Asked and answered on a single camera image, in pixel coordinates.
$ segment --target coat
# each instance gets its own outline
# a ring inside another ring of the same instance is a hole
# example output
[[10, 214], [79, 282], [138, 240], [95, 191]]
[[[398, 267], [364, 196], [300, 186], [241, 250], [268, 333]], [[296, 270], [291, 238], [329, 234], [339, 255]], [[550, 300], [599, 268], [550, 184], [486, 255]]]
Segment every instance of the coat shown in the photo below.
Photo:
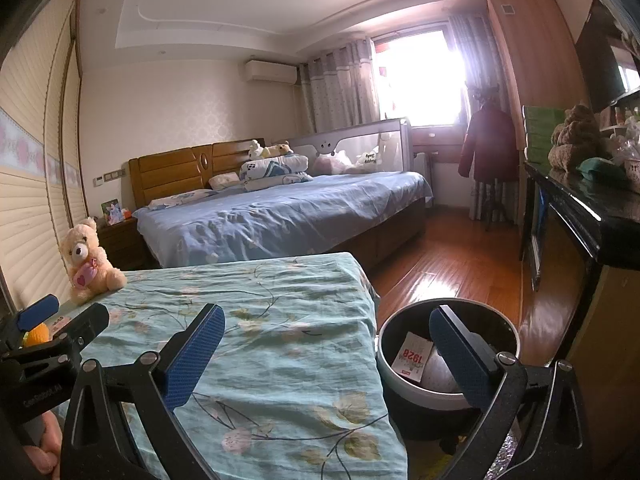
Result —
[[469, 176], [474, 156], [474, 179], [478, 182], [491, 184], [495, 179], [500, 182], [518, 179], [520, 155], [513, 120], [494, 105], [485, 104], [469, 121], [458, 165], [461, 176]]

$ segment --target hand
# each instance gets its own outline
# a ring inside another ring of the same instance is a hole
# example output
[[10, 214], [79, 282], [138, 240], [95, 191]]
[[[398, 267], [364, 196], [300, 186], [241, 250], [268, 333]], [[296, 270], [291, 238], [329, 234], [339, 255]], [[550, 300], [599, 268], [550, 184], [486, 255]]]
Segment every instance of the hand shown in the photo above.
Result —
[[60, 480], [60, 451], [62, 450], [62, 430], [52, 412], [42, 414], [44, 432], [40, 447], [24, 446], [24, 452], [33, 462], [39, 473], [52, 474], [52, 480]]

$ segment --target photo frame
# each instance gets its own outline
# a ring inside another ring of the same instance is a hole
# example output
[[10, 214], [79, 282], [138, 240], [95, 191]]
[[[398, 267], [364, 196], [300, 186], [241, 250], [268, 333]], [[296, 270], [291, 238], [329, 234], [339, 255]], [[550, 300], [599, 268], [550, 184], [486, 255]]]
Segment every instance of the photo frame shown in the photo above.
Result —
[[124, 221], [124, 213], [117, 198], [100, 204], [100, 207], [102, 208], [108, 225], [114, 225]]

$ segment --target blue clamp pad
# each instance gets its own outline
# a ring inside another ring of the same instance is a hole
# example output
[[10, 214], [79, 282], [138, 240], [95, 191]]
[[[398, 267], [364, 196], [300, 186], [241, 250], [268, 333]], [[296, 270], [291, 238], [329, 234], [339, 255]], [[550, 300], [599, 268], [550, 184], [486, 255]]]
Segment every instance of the blue clamp pad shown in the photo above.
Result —
[[481, 336], [470, 332], [447, 305], [432, 311], [429, 332], [466, 402], [487, 410], [502, 375], [494, 351]]
[[15, 324], [21, 332], [28, 332], [53, 316], [59, 308], [58, 298], [49, 294], [21, 311]]
[[169, 410], [183, 406], [191, 397], [225, 332], [225, 313], [208, 303], [187, 329], [169, 339], [160, 351], [162, 398]]

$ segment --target teddy bear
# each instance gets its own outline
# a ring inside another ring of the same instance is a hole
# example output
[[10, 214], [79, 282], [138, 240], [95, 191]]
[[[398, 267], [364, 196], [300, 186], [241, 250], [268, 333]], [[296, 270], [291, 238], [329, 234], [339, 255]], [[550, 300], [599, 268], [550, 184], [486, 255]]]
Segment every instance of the teddy bear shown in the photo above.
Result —
[[593, 112], [584, 105], [576, 105], [565, 116], [564, 123], [558, 124], [551, 136], [553, 147], [548, 155], [551, 167], [573, 171], [588, 158], [607, 158]]
[[274, 146], [268, 146], [263, 148], [257, 140], [252, 140], [249, 146], [249, 160], [256, 160], [258, 158], [271, 158], [274, 156], [289, 155], [293, 153], [293, 150], [289, 147], [289, 144], [276, 144]]
[[60, 242], [60, 253], [67, 262], [71, 301], [77, 305], [127, 284], [127, 277], [109, 263], [107, 253], [100, 247], [97, 226], [92, 218], [69, 229]]

